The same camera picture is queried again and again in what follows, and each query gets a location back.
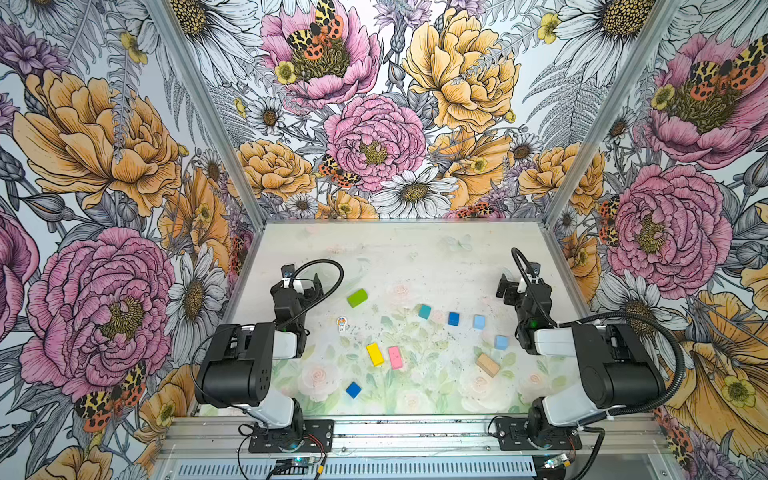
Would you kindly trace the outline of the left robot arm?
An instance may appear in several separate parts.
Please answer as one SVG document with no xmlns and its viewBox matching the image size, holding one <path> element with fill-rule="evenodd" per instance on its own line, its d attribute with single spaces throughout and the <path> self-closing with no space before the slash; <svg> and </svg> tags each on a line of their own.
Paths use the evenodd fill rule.
<svg viewBox="0 0 768 480">
<path fill-rule="evenodd" d="M 307 309 L 324 294 L 319 277 L 302 279 L 298 272 L 293 265 L 283 266 L 282 280 L 271 287 L 273 321 L 217 328 L 195 379 L 198 403 L 238 409 L 267 430 L 299 430 L 303 414 L 298 401 L 272 385 L 276 360 L 304 354 Z"/>
</svg>

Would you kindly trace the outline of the natural wood rectangular block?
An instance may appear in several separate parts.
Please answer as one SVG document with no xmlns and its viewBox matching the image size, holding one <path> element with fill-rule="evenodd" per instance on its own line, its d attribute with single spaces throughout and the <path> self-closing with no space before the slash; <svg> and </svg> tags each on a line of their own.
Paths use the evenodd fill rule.
<svg viewBox="0 0 768 480">
<path fill-rule="evenodd" d="M 475 363 L 486 375 L 491 378 L 494 378 L 501 370 L 501 366 L 485 353 L 478 355 Z"/>
</svg>

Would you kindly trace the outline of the light blue wood cube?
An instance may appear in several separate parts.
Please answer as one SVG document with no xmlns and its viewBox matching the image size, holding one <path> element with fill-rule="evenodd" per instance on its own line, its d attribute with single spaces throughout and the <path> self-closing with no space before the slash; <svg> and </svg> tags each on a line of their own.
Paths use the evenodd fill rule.
<svg viewBox="0 0 768 480">
<path fill-rule="evenodd" d="M 496 335 L 494 338 L 494 348 L 504 351 L 509 347 L 509 338 L 503 335 Z"/>
<path fill-rule="evenodd" d="M 475 315 L 473 318 L 473 327 L 478 330 L 483 330 L 486 326 L 486 319 L 483 315 Z"/>
</svg>

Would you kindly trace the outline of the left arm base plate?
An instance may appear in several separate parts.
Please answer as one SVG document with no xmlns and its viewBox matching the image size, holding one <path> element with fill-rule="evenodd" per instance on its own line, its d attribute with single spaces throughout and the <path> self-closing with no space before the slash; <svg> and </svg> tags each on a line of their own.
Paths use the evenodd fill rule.
<svg viewBox="0 0 768 480">
<path fill-rule="evenodd" d="M 251 454 L 324 454 L 332 449 L 335 422 L 310 419 L 294 421 L 290 426 L 267 429 L 253 424 L 248 452 Z"/>
</svg>

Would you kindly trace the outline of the teal wood cube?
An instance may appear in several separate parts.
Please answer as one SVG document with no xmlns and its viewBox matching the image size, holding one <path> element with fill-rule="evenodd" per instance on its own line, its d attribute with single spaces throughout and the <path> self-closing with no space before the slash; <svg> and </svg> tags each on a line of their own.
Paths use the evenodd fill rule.
<svg viewBox="0 0 768 480">
<path fill-rule="evenodd" d="M 428 320 L 430 318 L 432 308 L 429 305 L 421 304 L 418 310 L 418 316 L 422 319 Z"/>
</svg>

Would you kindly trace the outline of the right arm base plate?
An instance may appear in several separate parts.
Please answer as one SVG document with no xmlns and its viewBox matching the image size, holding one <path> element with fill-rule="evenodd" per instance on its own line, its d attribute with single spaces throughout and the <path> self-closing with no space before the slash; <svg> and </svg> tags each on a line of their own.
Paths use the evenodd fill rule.
<svg viewBox="0 0 768 480">
<path fill-rule="evenodd" d="M 580 450 L 582 442 L 574 428 L 553 427 L 544 423 L 532 426 L 520 416 L 495 416 L 487 426 L 487 434 L 495 438 L 501 451 Z"/>
</svg>

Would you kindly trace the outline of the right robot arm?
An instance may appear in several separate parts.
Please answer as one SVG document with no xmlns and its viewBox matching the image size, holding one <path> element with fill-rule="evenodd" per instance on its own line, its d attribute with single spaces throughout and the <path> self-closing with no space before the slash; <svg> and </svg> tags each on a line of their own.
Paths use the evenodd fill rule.
<svg viewBox="0 0 768 480">
<path fill-rule="evenodd" d="M 531 402 L 522 426 L 509 435 L 525 436 L 538 448 L 579 443 L 578 429 L 618 411 L 651 408 L 666 393 L 666 383 L 629 320 L 604 324 L 586 318 L 557 324 L 551 311 L 552 288 L 529 275 L 499 279 L 496 296 L 515 309 L 515 339 L 527 354 L 571 358 L 577 379 L 566 389 Z"/>
</svg>

